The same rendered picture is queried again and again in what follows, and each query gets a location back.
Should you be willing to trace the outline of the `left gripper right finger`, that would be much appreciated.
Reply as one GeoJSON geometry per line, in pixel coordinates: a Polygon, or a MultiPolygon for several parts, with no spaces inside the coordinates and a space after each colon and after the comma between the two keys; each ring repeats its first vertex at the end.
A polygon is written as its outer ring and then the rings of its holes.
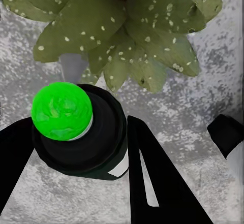
{"type": "Polygon", "coordinates": [[[213,224],[147,124],[127,121],[131,224],[213,224]],[[159,207],[147,203],[139,150],[159,207]]]}

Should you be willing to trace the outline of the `insectifuge atomizer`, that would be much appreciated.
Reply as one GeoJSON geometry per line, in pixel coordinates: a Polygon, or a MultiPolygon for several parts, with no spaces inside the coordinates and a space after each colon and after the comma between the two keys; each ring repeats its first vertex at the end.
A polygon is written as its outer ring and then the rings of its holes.
{"type": "Polygon", "coordinates": [[[89,61],[61,54],[62,82],[35,95],[33,147],[46,165],[67,176],[115,181],[129,170],[128,121],[114,94],[79,83],[89,61]],[[78,84],[79,83],[79,84],[78,84]]]}

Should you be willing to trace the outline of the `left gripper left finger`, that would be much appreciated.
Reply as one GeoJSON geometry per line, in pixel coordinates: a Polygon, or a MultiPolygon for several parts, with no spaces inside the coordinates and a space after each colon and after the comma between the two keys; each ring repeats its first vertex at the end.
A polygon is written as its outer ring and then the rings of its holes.
{"type": "Polygon", "coordinates": [[[0,214],[32,154],[32,117],[0,131],[0,214]]]}

